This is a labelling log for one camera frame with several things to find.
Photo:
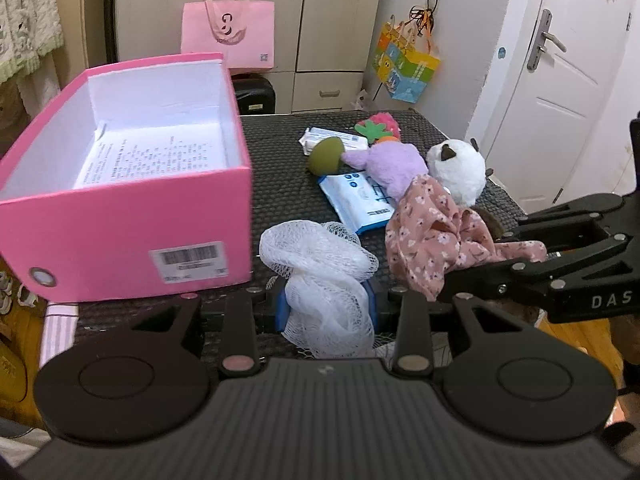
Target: pink tote bag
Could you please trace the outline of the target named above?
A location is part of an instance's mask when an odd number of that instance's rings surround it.
[[[206,0],[184,4],[180,52],[221,52],[232,74],[273,68],[273,2]]]

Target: black circular disc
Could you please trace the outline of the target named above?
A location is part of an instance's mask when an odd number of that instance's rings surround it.
[[[610,373],[536,332],[491,334],[457,356],[443,380],[451,407],[473,426],[521,442],[562,442],[598,430],[616,400]]]
[[[155,332],[121,331],[48,362],[34,396],[47,427],[84,444],[150,439],[184,423],[209,393],[204,365]]]

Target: pink box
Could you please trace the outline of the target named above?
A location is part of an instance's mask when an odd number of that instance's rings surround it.
[[[251,175],[222,54],[92,68],[0,161],[0,251],[56,302],[247,282]]]

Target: white mesh bath sponge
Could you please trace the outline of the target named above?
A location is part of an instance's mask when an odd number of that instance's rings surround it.
[[[360,283],[378,259],[353,232],[338,222],[283,222],[262,233],[260,259],[288,279],[285,338],[316,358],[370,355],[373,325]]]

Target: table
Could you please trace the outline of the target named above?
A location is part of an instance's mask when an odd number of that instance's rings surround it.
[[[402,140],[417,146],[423,156],[426,156],[431,146],[446,140],[437,128],[414,110],[392,111],[392,114],[401,128]],[[264,286],[267,280],[274,276],[257,256],[260,235],[265,229],[295,219],[316,222],[338,220],[317,184],[317,177],[305,171],[306,156],[302,153],[298,139],[310,126],[342,132],[353,131],[353,125],[369,115],[366,112],[354,111],[242,117],[254,175],[252,238],[255,256],[252,280],[243,285],[202,291],[203,308],[238,288]],[[348,167],[345,166],[344,172],[348,171]],[[478,205],[499,218],[507,230],[514,228],[515,218],[522,215],[522,210],[509,195],[491,181],[487,182],[478,199]],[[384,230],[365,232],[360,236],[360,240],[363,247],[375,254],[380,261],[380,268],[375,277],[381,283],[392,284],[393,277],[389,275],[386,263]],[[80,304],[75,341],[81,342],[95,333],[127,322],[163,301],[164,298],[144,298]],[[202,361],[208,367],[216,365],[219,342],[220,333],[206,333]],[[298,348],[279,334],[259,335],[258,351],[264,357],[298,356]]]

